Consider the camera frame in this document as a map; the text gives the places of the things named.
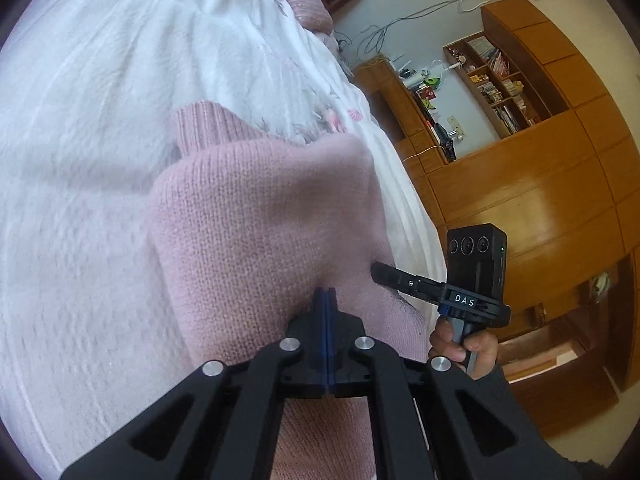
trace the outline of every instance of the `pink sweater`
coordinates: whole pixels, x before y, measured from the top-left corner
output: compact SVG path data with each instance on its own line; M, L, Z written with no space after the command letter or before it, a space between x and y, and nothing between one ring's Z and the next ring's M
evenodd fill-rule
M335 287L368 335L426 359L420 314L369 275L392 256L372 158L356 137L295 146L209 102L175 125L183 159L156 181L150 223L194 365L251 359L318 286ZM369 435L364 399L288 402L272 479L369 480Z

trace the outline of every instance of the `white bed sheet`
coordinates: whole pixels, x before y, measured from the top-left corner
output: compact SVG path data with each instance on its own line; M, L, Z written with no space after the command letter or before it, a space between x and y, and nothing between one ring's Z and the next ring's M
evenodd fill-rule
M193 370L145 197L200 99L297 142L361 137L396 263L446 277L366 99L284 0L34 0L0 53L0 416L44 480Z

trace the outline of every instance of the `camera lens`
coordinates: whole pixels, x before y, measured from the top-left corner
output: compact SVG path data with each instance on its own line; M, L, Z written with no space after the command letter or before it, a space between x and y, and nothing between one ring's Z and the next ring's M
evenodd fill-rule
M484 253L489 248L489 240L487 240L486 236L483 236L478 240L478 251Z
M474 251L474 239L470 237L463 238L460 250L462 254L471 254Z

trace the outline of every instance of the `wall outlet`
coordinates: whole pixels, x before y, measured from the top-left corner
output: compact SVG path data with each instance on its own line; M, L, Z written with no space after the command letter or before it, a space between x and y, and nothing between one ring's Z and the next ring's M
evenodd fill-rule
M465 138L465 131L462 129L462 126L460 126L460 123L458 122L458 120L456 119L455 116L451 116L449 118L447 118L447 122L450 124L450 126L456 131L456 133L458 134L458 138L459 139L464 139Z

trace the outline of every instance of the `silver screw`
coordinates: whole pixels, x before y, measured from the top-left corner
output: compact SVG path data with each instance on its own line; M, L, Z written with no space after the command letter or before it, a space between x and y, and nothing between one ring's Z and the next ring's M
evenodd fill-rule
M222 370L224 369L225 365L223 365L220 361L207 361L202 365L202 373L209 377L220 375L222 373Z
M434 357L431 360L431 368L433 368L437 372L446 372L447 370L449 370L449 368L451 368L451 361L442 356Z
M371 350L373 348L373 345L375 345L375 341L373 341L372 338L367 337L367 336L362 336L356 339L355 341L355 345L356 348L359 348L360 350Z
M300 348L300 341L298 341L295 337L286 337L280 342L280 348L282 348L285 352L293 352Z

